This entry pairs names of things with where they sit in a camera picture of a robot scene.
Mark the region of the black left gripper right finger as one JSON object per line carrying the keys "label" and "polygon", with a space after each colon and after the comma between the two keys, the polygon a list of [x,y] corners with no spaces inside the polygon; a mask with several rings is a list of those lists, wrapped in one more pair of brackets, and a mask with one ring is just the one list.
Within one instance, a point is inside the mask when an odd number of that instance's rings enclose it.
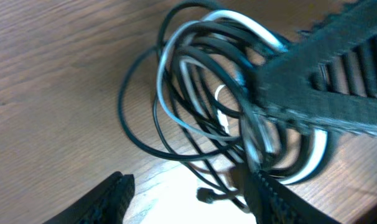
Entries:
{"label": "black left gripper right finger", "polygon": [[257,223],[320,223],[337,221],[300,198],[262,170],[238,167],[238,181],[244,199]]}

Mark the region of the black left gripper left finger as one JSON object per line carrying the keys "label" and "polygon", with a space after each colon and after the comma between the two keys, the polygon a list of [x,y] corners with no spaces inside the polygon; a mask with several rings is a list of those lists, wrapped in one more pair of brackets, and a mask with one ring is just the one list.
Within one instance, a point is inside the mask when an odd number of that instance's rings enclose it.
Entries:
{"label": "black left gripper left finger", "polygon": [[134,176],[117,171],[46,223],[122,224],[134,194]]}

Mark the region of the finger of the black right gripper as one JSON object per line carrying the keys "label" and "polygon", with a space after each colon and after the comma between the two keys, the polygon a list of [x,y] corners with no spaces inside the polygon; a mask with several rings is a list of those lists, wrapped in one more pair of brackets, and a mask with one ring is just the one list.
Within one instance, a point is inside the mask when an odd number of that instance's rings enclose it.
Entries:
{"label": "finger of the black right gripper", "polygon": [[298,129],[377,135],[377,1],[347,4],[256,71],[253,100]]}

